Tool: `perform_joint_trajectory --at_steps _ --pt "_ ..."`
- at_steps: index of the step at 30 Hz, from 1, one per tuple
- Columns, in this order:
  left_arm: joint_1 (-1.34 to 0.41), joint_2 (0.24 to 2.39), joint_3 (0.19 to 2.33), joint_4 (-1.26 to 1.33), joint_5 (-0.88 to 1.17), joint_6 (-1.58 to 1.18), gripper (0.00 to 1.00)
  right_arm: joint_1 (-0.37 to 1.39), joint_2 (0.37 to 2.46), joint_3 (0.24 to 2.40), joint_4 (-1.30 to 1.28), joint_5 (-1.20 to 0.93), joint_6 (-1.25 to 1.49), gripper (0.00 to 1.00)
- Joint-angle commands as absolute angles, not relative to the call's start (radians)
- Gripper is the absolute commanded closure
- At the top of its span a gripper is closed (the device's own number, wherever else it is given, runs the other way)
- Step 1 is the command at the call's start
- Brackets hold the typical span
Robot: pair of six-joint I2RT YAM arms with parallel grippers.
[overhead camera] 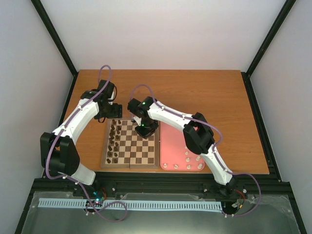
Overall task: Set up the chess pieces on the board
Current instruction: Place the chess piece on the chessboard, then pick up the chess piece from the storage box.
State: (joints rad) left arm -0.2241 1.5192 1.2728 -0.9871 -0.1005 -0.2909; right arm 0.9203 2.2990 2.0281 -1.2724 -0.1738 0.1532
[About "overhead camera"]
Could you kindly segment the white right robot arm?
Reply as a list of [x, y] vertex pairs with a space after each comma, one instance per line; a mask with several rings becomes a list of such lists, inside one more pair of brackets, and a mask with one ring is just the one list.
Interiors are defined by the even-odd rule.
[[214, 139], [213, 127], [207, 123], [203, 114], [191, 115], [179, 112], [152, 97], [146, 97], [143, 101], [133, 98], [128, 102], [127, 109], [134, 115], [133, 121], [138, 125], [135, 131], [142, 138], [150, 137], [158, 128], [159, 122], [181, 131], [186, 147], [203, 158], [213, 173], [217, 183], [214, 187], [215, 192], [222, 197], [230, 197], [236, 188], [237, 181], [220, 156]]

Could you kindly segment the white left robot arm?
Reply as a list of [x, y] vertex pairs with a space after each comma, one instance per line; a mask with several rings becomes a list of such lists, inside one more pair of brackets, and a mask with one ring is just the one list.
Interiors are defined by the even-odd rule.
[[95, 180], [96, 173], [84, 166], [76, 149], [76, 143], [92, 119], [122, 118], [122, 105], [114, 103], [111, 91], [92, 99], [95, 91], [86, 91], [74, 111], [52, 133], [40, 137], [41, 164], [49, 179], [68, 178], [84, 184], [90, 196], [101, 192], [101, 183]]

